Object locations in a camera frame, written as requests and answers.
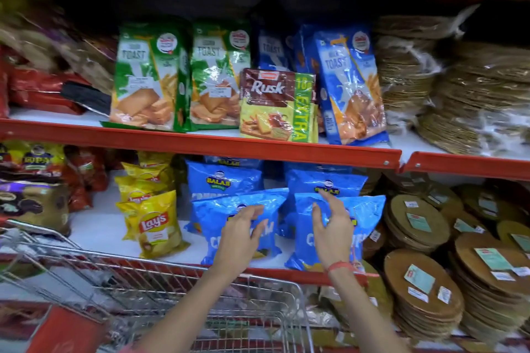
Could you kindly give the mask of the person's left hand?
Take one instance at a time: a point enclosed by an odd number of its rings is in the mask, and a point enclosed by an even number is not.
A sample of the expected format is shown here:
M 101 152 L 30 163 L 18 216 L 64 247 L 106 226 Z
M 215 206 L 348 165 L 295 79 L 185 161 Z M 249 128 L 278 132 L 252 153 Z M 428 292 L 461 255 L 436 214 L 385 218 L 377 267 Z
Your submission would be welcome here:
M 252 244 L 252 222 L 264 212 L 264 205 L 249 205 L 230 218 L 222 229 L 221 241 L 211 269 L 228 283 L 243 273 L 259 244 Z

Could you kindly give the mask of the person's left forearm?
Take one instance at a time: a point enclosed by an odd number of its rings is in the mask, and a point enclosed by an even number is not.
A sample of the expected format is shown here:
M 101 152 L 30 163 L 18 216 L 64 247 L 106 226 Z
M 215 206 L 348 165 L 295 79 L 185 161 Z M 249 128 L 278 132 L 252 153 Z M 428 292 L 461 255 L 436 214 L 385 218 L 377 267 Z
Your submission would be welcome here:
M 147 334 L 119 353 L 189 353 L 222 293 L 246 265 L 212 265 Z

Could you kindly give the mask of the person's right forearm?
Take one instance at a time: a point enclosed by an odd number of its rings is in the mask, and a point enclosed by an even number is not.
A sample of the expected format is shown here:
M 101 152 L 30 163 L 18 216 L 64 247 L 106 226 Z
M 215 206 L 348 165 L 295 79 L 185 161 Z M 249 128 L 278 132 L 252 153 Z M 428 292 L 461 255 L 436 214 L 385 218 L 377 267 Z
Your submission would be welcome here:
M 371 303 L 352 270 L 336 267 L 328 270 L 328 277 L 345 304 L 360 353 L 411 353 L 391 321 Z

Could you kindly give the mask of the red thread wristband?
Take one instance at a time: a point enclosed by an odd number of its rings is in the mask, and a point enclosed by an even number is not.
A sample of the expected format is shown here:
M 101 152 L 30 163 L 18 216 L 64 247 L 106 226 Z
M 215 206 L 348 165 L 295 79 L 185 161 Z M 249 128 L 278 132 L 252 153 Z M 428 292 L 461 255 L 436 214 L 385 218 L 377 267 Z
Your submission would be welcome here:
M 354 273 L 355 272 L 355 266 L 349 261 L 336 261 L 336 262 L 330 264 L 324 270 L 324 272 L 326 274 L 330 274 L 332 271 L 338 270 L 338 269 L 346 269 L 346 270 L 348 270 L 349 273 Z

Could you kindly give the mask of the pile of blue snack packets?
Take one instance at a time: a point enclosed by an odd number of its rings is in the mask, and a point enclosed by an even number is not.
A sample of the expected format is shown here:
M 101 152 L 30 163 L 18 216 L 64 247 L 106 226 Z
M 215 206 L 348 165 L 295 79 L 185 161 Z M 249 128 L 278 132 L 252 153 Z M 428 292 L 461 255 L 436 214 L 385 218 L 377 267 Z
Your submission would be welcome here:
M 322 212 L 327 225 L 331 208 L 323 193 L 343 203 L 354 226 L 353 246 L 349 260 L 361 261 L 363 243 L 381 220 L 386 205 L 384 195 L 362 195 L 368 176 L 355 174 L 349 167 L 319 166 L 311 163 L 283 163 L 284 187 L 266 189 L 263 164 L 229 166 L 218 163 L 188 161 L 188 188 L 191 217 L 186 229 L 201 234 L 207 243 L 202 265 L 213 264 L 226 222 L 251 205 L 263 205 L 264 211 L 253 220 L 267 221 L 255 259 L 281 253 L 276 237 L 294 241 L 294 251 L 285 263 L 289 269 L 322 271 L 314 243 L 313 204 Z

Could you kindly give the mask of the red metal shelf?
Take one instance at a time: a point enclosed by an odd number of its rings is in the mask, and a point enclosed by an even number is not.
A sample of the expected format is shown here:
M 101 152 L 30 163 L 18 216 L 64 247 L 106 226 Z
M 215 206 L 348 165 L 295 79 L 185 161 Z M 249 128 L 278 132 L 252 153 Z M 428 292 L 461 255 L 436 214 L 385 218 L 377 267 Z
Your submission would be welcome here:
M 413 132 L 390 135 L 389 145 L 401 151 L 400 172 L 440 173 L 530 181 L 530 145 L 500 157 L 450 154 Z
M 8 139 L 393 170 L 400 168 L 402 155 L 388 143 L 358 147 L 329 145 L 323 140 L 274 142 L 241 137 L 236 129 L 182 134 L 106 128 L 94 113 L 73 116 L 22 108 L 14 108 L 10 118 L 0 118 L 0 141 Z
M 71 233 L 66 241 L 57 236 L 44 236 L 42 234 L 33 234 L 33 236 L 36 237 L 37 241 L 51 245 L 71 247 L 74 243 L 82 250 L 102 252 L 113 256 L 129 256 L 136 259 L 141 253 L 139 243 L 123 240 L 127 228 L 122 213 L 116 207 L 119 196 L 119 190 L 114 178 L 112 178 L 106 191 L 94 195 L 94 207 L 92 209 L 70 215 Z M 184 218 L 179 222 L 182 236 L 186 242 L 190 243 L 190 246 L 183 251 L 163 257 L 162 261 L 198 266 L 207 255 L 208 249 L 211 246 L 218 246 L 218 240 L 206 239 L 200 234 L 193 234 L 185 230 L 190 209 L 189 202 L 184 200 L 178 202 L 177 212 Z M 248 273 L 299 284 L 331 285 L 324 273 L 291 270 L 285 267 L 285 263 L 294 252 L 294 240 L 275 234 L 275 244 L 281 253 L 251 261 L 247 269 Z

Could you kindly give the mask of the brown and yellow rusk packet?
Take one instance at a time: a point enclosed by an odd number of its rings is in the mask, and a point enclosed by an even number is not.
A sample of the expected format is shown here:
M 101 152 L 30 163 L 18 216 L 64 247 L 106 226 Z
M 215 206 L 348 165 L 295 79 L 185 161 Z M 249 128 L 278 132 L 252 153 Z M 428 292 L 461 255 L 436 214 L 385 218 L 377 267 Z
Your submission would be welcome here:
M 240 82 L 240 134 L 246 138 L 318 143 L 316 76 L 245 68 Z

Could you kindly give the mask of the stacks of round brown papad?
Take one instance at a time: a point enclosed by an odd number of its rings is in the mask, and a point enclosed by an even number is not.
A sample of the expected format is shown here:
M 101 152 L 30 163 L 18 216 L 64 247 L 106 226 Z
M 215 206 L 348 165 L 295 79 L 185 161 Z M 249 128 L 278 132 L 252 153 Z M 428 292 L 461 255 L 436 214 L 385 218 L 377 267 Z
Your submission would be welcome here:
M 490 346 L 518 332 L 530 342 L 530 190 L 368 170 L 361 194 L 386 196 L 363 257 L 377 259 L 404 333 L 439 341 L 459 329 Z

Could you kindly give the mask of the blue toast packet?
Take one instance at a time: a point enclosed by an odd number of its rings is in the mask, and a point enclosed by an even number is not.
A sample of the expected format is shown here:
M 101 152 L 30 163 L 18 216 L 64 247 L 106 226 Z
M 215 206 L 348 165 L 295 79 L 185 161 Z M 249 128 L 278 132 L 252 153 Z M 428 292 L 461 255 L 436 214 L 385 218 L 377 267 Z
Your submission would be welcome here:
M 292 65 L 287 54 L 287 45 L 282 34 L 264 25 L 255 27 L 255 57 L 257 69 L 291 72 Z
M 304 56 L 319 81 L 319 102 L 331 145 L 389 141 L 370 28 L 305 25 Z

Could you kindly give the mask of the green toast packet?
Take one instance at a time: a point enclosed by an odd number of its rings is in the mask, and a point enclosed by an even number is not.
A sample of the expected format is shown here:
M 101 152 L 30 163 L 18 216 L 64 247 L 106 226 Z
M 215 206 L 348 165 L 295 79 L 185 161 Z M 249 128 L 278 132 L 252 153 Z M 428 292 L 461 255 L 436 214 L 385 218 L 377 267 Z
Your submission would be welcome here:
M 115 129 L 185 133 L 191 23 L 180 17 L 120 27 L 109 118 Z
M 190 130 L 240 125 L 240 80 L 251 66 L 247 20 L 201 19 L 193 23 L 190 59 Z

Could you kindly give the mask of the pile of red snack packets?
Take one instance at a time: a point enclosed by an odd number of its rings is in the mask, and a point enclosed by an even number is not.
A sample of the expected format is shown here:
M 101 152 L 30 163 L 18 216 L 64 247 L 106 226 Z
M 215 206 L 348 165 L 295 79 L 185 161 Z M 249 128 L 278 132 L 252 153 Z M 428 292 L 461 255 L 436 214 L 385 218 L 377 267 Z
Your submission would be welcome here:
M 64 147 L 65 166 L 63 180 L 68 185 L 70 212 L 93 207 L 92 194 L 104 192 L 109 186 L 105 167 L 105 150 L 97 147 Z

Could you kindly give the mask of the red cart seat flap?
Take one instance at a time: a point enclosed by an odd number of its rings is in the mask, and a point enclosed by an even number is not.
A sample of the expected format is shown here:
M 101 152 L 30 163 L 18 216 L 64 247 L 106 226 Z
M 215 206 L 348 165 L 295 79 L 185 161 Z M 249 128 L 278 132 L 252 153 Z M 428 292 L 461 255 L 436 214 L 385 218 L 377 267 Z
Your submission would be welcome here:
M 106 323 L 53 305 L 30 337 L 25 353 L 96 353 L 107 330 Z

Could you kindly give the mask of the black packet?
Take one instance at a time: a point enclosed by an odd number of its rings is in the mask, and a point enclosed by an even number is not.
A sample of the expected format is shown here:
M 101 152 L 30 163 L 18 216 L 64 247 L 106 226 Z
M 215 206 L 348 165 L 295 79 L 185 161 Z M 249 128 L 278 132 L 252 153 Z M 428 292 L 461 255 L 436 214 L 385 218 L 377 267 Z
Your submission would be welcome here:
M 111 96 L 90 85 L 66 81 L 62 85 L 60 94 L 63 98 L 94 113 L 109 117 Z

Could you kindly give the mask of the red biscuit packets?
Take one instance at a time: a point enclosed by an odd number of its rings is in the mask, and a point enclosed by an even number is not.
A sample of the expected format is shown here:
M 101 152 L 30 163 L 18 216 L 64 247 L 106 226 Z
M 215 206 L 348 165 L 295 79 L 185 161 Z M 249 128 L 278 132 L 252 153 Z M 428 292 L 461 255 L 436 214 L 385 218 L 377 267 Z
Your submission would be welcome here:
M 25 66 L 27 60 L 14 49 L 0 44 L 0 118 L 8 118 L 10 105 L 81 115 L 86 109 L 61 95 L 67 81 L 89 85 L 71 70 L 47 73 Z

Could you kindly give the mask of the pile of clear brown snack bags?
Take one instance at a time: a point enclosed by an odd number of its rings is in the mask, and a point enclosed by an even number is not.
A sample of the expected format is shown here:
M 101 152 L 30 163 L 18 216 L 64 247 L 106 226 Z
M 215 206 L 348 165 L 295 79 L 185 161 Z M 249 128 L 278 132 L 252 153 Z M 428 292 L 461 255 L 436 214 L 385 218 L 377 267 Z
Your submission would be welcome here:
M 69 68 L 98 91 L 113 92 L 117 36 L 77 29 L 52 0 L 0 0 L 0 45 L 32 68 Z

